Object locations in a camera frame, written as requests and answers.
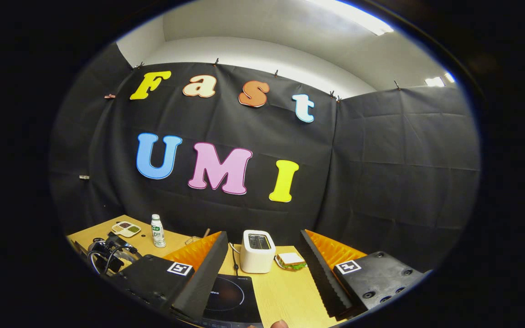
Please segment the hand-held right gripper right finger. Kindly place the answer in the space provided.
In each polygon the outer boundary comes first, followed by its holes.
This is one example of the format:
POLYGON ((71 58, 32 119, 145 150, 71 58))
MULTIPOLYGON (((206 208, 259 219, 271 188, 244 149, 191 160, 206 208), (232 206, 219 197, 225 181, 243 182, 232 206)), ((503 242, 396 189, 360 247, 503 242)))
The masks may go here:
POLYGON ((427 277, 384 251, 365 254, 303 229, 300 255, 330 317, 351 319, 376 310, 427 277))

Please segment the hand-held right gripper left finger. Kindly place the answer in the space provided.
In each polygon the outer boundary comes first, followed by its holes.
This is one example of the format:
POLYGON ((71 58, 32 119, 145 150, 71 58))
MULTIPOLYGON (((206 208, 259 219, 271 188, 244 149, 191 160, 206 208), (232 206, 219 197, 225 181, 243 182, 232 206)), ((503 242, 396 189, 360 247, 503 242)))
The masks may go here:
POLYGON ((163 257, 144 255, 109 281, 166 317, 198 320, 227 250, 227 233, 213 233, 163 257))

